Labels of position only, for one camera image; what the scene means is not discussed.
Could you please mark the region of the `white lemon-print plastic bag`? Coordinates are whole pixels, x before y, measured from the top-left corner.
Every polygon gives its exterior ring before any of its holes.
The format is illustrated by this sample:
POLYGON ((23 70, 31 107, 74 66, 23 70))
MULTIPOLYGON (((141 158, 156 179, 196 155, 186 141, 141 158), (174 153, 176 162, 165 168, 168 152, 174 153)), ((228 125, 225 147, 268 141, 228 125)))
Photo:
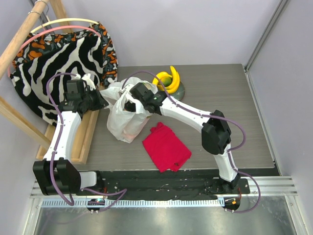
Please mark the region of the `white lemon-print plastic bag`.
POLYGON ((130 89, 138 83, 143 83, 154 94, 158 91, 156 85, 138 77, 131 77, 111 83, 100 92, 109 104, 106 107, 110 110, 107 128, 119 141, 131 143, 152 116, 140 101, 131 96, 130 89))

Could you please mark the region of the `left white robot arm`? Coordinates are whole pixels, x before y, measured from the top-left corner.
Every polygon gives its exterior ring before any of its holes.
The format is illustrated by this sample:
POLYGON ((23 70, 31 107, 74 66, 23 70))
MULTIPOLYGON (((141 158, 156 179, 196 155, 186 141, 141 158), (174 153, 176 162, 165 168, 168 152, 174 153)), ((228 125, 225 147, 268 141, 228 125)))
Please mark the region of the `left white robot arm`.
POLYGON ((51 145, 43 160, 36 161, 33 172, 44 195, 75 193, 87 188, 93 195, 100 195, 104 183, 99 171, 79 172, 71 163, 74 139, 83 115, 88 111, 97 111, 108 102, 102 97, 94 84, 94 75, 77 75, 67 82, 64 101, 57 107, 60 115, 51 145))

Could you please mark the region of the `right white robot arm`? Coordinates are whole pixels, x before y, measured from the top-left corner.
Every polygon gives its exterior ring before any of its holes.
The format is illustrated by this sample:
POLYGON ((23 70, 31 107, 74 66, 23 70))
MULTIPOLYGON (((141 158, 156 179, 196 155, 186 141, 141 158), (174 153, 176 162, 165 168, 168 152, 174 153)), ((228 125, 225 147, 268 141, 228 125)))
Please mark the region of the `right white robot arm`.
POLYGON ((231 130, 222 112, 195 109, 165 91, 153 93, 142 82, 124 85, 121 92, 130 96, 128 109, 139 104, 151 114, 174 118, 199 131, 202 147, 217 163, 222 190, 233 193, 238 188, 240 175, 231 153, 231 130))

